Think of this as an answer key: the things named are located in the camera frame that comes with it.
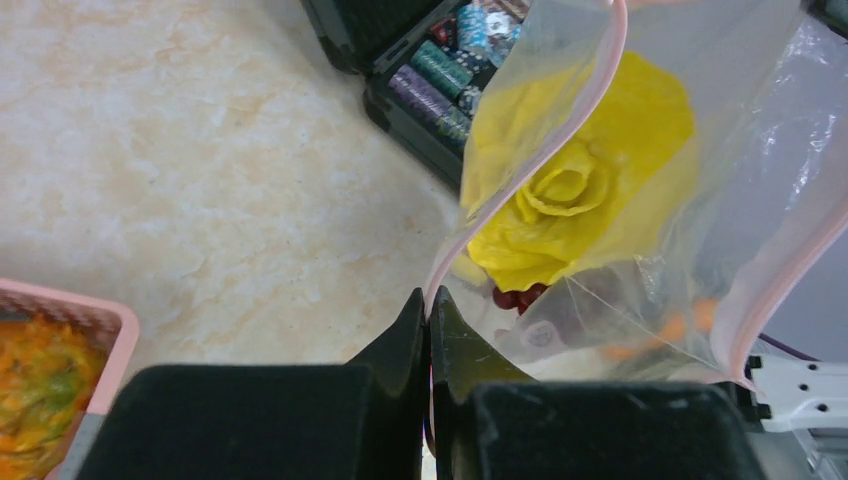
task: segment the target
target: ziplock bag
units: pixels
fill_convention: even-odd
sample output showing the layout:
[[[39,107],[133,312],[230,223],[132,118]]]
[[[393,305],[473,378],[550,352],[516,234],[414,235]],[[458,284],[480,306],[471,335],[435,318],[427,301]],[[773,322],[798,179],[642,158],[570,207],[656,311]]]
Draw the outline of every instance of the ziplock bag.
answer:
[[[445,283],[536,378],[748,385],[848,222],[836,37],[798,1],[666,3],[534,1],[472,124],[428,308]]]

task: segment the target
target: yellow flower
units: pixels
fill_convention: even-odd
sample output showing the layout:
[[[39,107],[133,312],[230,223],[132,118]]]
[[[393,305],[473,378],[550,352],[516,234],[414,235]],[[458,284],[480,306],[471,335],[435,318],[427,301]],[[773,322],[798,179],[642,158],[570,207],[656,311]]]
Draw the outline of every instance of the yellow flower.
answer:
[[[485,201],[511,174],[511,162],[527,158],[542,133],[563,121],[569,94],[562,92],[574,90],[574,78],[561,72],[484,97],[467,150],[466,208]],[[505,107],[515,114],[493,112]],[[501,290],[524,291],[650,253],[693,191],[697,168],[684,146],[694,131],[681,82],[626,52],[589,120],[469,243],[471,260]]]

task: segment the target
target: pink plastic basket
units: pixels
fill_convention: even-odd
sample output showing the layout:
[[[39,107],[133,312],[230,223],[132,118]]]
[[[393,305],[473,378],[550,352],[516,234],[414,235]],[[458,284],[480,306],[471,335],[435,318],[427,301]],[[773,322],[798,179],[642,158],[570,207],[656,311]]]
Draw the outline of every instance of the pink plastic basket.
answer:
[[[85,332],[94,344],[105,348],[109,357],[85,414],[102,416],[108,412],[138,340],[138,319],[129,308],[0,278],[0,311],[41,313],[48,320],[71,323]],[[72,427],[64,443],[70,445],[74,435],[76,428]],[[61,465],[54,469],[47,480],[56,479],[60,468]]]

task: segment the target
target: black case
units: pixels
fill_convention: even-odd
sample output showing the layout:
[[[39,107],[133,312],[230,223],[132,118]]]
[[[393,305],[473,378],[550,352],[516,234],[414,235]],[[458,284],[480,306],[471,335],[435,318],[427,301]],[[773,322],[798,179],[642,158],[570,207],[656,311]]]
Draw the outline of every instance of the black case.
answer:
[[[330,63],[365,77],[368,117],[458,192],[462,149],[418,119],[388,87],[395,71],[427,38],[429,29],[462,0],[301,0]],[[479,77],[491,78],[494,71]]]

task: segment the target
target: beige marble surface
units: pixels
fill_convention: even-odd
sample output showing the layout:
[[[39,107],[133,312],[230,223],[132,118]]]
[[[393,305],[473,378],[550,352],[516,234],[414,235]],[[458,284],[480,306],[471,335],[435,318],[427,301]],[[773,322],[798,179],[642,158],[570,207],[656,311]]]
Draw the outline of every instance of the beige marble surface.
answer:
[[[129,373],[342,362],[455,200],[296,0],[0,2],[0,276],[130,306]]]

